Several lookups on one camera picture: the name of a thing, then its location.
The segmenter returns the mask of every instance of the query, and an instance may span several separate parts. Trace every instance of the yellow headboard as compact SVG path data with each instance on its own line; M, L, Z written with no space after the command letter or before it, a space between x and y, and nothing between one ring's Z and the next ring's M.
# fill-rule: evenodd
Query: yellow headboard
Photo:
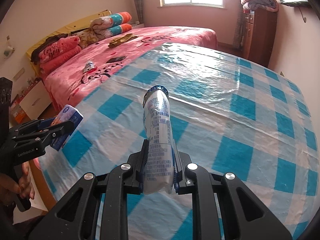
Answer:
M100 13L96 13L96 14L92 14L88 17L85 17L85 18L82 18L80 20L77 20L75 22L72 22L58 30L56 30L55 32L49 34L48 36L44 37L42 40L38 41L35 45L33 45L32 47L30 47L27 52L26 52L26 55L27 55L27 58L30 62L30 59L31 59L31 54L32 52L38 48L42 43L45 42L45 40L50 37L50 36L54 36L54 35L58 35L58 34L62 34L62 33L68 33L70 34L71 32L74 32L74 31L77 31L77 30L81 30L81 29L85 29L85 28L89 28L90 26L90 23L91 23L91 20L94 20L96 18L99 18L99 17L103 17L103 16L108 16L110 15L111 12L108 11L108 10L105 10L103 12L100 12ZM36 76L39 76L40 74L40 67L39 67L39 64L35 65L33 64L32 62L30 62L31 64L31 67L33 68L33 70L35 71L36 73Z

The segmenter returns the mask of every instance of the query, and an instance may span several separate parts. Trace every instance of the folded blanket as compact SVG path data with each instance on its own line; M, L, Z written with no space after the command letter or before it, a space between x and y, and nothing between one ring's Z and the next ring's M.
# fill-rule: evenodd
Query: folded blanket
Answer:
M91 24L90 27L96 30L104 30L113 26L118 26L123 23L127 23L132 19L130 13L128 12L121 12L116 14L111 14L109 16L104 16L95 19Z
M56 58L49 60L46 63L40 64L40 68L42 68L45 74L50 74L52 71L56 70L63 63L67 62L73 56L77 55L81 51L79 46L57 56Z
M44 43L42 43L38 48L36 48L32 53L31 53L31 62L34 62L35 64L37 64L40 59L39 59L39 53L44 50L47 46L55 43L56 41L60 40L61 38L66 38L68 37L67 33L63 33L63 34L58 34L58 35L54 35L51 36L49 38L47 38L45 40Z
M78 36L70 36L61 38L55 43L52 43L39 53L40 63L46 63L49 60L56 58L57 56L73 49L80 42Z
M254 11L258 8L265 9L270 12L279 10L279 4L276 0L241 0L244 13L249 13L250 10Z
M130 30L132 30L132 26L128 23L124 23L119 26L107 28L105 30L95 30L94 32L96 33L99 41L102 41L104 39L128 32Z
M84 49L89 45L99 41L92 28L88 28L82 32L75 33L72 36L78 36L80 38L79 46L81 47L81 49Z

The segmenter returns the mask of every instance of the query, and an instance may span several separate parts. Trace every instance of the wall hook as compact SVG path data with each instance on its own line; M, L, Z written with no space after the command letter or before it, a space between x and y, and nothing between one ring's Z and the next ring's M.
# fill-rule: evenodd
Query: wall hook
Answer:
M302 14L302 11L301 11L301 9L300 9L300 6L298 6L298 8L299 8L299 10L300 10L300 12L301 12L303 21L306 23L306 22L307 22L307 18L303 17L303 14Z

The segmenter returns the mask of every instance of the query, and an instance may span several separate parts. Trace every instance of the mobile phone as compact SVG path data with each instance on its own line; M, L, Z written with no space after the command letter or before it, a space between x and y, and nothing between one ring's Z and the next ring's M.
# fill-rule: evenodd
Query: mobile phone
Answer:
M113 57L111 59L109 59L106 63L114 63L117 61L121 61L124 60L127 56L122 56L122 57Z

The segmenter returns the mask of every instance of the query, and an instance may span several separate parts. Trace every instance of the window frame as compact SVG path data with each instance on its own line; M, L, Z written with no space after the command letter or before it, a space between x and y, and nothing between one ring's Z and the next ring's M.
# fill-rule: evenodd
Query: window frame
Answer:
M210 4L210 3L164 3L164 0L160 0L160 7L167 7L167 6L206 6L206 7L215 7L220 9L225 9L225 0L222 0L222 5L218 4Z
M288 2L288 1L280 0L280 4L291 6L291 7L295 7L295 6L309 7L310 6L308 0L301 0L301 1L295 1L295 2Z

